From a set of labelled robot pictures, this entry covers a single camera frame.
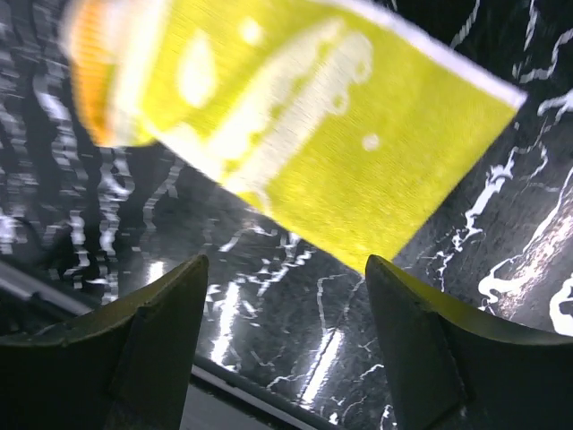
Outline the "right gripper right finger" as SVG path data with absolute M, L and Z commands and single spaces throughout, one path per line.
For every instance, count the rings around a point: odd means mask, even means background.
M 480 311 L 377 256 L 365 280 L 401 429 L 570 429 L 572 339 Z

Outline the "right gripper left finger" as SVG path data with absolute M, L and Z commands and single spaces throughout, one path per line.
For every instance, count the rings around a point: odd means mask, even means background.
M 1 338 L 4 429 L 176 429 L 208 289 L 204 255 L 99 307 L 10 264 L 3 297 L 52 324 Z

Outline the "yellow patterned towel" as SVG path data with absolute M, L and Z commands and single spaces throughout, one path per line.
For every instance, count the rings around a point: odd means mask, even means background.
M 342 263 L 394 257 L 526 94 L 366 1 L 71 1 L 100 147 L 161 142 Z

